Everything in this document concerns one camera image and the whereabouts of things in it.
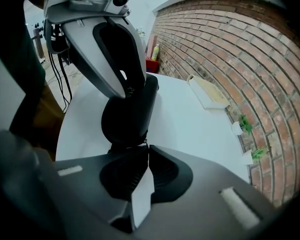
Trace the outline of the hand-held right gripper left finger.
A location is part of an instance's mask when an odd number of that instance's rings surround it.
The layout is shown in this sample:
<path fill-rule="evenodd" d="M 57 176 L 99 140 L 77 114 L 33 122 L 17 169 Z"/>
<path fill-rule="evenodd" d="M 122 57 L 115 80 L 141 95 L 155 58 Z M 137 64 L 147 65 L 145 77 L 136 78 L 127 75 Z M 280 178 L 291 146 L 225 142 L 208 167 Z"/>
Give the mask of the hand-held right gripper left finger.
<path fill-rule="evenodd" d="M 149 148 L 58 161 L 58 208 L 70 240 L 149 240 Z"/>

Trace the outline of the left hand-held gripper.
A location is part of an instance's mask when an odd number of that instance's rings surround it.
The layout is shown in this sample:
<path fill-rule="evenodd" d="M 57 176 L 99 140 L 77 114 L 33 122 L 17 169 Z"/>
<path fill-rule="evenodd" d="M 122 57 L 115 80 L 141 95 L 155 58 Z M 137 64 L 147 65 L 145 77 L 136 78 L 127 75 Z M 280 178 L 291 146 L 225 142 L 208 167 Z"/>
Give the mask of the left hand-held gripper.
<path fill-rule="evenodd" d="M 44 37 L 51 54 L 61 54 L 70 48 L 74 52 L 73 64 L 108 98 L 126 97 L 124 87 L 108 63 L 93 29 L 105 20 L 81 19 L 109 18 L 109 52 L 130 85 L 146 82 L 146 59 L 137 30 L 128 21 L 129 0 L 44 0 Z"/>

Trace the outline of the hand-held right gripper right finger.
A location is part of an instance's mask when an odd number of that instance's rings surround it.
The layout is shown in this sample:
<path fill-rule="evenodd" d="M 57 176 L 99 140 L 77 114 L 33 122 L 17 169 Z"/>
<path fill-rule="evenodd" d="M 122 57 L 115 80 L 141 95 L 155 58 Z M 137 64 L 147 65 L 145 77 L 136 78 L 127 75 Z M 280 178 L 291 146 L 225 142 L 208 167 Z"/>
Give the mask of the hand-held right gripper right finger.
<path fill-rule="evenodd" d="M 193 179 L 177 200 L 152 205 L 134 231 L 139 240 L 270 239 L 267 229 L 279 219 L 260 191 L 224 166 L 197 156 L 153 145 L 159 154 L 190 167 Z"/>

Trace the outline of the pink long box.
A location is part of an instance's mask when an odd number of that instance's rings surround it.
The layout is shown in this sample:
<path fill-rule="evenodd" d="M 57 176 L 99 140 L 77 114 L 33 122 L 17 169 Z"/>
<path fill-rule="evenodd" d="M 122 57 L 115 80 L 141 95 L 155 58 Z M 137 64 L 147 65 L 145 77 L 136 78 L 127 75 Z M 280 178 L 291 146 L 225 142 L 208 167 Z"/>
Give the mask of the pink long box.
<path fill-rule="evenodd" d="M 150 59 L 157 44 L 157 35 L 151 34 L 147 43 L 146 58 Z"/>

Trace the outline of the red box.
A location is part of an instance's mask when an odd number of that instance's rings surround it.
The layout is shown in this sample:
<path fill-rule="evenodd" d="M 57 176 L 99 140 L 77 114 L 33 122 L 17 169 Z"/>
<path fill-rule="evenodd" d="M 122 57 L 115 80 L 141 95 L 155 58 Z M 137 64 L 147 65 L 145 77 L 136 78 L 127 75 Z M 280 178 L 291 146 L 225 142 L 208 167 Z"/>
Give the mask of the red box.
<path fill-rule="evenodd" d="M 146 59 L 146 71 L 148 73 L 157 73 L 159 69 L 159 62 L 157 60 Z"/>

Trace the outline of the yellow-green drink bottle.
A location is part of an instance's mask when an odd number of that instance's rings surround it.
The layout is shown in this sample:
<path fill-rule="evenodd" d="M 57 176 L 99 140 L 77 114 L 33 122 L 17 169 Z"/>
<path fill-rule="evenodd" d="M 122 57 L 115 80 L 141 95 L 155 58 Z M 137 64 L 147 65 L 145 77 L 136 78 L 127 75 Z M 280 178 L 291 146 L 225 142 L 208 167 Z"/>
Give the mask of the yellow-green drink bottle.
<path fill-rule="evenodd" d="M 152 61 L 156 61 L 157 60 L 159 51 L 160 51 L 160 45 L 157 43 L 155 45 L 155 47 L 153 48 L 152 55 L 151 55 L 151 58 L 150 58 Z"/>

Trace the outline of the spiky potted plant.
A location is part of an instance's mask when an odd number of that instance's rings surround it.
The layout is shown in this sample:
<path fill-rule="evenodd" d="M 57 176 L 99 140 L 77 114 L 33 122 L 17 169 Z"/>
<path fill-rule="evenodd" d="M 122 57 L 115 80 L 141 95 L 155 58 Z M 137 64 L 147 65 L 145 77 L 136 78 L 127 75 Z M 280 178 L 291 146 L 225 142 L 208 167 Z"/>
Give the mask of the spiky potted plant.
<path fill-rule="evenodd" d="M 244 165 L 252 165 L 254 162 L 260 161 L 261 158 L 268 153 L 267 148 L 257 148 L 257 149 L 250 149 L 246 151 L 242 157 L 241 157 L 241 162 Z"/>

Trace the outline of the broad-leaf potted plant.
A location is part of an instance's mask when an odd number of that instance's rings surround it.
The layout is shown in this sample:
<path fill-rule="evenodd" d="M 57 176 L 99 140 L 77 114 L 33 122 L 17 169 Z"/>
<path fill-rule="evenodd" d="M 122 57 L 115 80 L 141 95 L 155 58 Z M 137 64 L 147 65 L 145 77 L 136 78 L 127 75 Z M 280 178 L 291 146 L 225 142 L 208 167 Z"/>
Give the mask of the broad-leaf potted plant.
<path fill-rule="evenodd" d="M 247 116 L 245 114 L 241 114 L 238 121 L 235 121 L 232 124 L 231 129 L 236 136 L 240 136 L 244 132 L 251 135 L 253 126 L 249 123 Z"/>

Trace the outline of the person's brown trousers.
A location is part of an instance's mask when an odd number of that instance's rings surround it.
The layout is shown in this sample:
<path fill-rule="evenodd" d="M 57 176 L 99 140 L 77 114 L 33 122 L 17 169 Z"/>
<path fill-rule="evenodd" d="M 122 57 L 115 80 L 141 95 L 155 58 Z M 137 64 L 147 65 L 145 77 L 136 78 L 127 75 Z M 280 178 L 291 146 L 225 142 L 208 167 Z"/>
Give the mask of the person's brown trousers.
<path fill-rule="evenodd" d="M 33 147 L 46 150 L 56 160 L 57 145 L 65 114 L 47 82 L 41 93 L 26 96 L 19 106 L 10 131 Z"/>

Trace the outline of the beige hardcover book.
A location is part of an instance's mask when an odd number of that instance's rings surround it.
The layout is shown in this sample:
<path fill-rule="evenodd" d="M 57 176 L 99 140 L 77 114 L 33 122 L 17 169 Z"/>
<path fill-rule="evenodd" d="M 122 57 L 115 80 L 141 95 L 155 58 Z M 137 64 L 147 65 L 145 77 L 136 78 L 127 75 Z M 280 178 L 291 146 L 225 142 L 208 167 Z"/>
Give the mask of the beige hardcover book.
<path fill-rule="evenodd" d="M 187 83 L 205 110 L 225 110 L 230 102 L 213 83 L 196 75 L 189 75 Z"/>

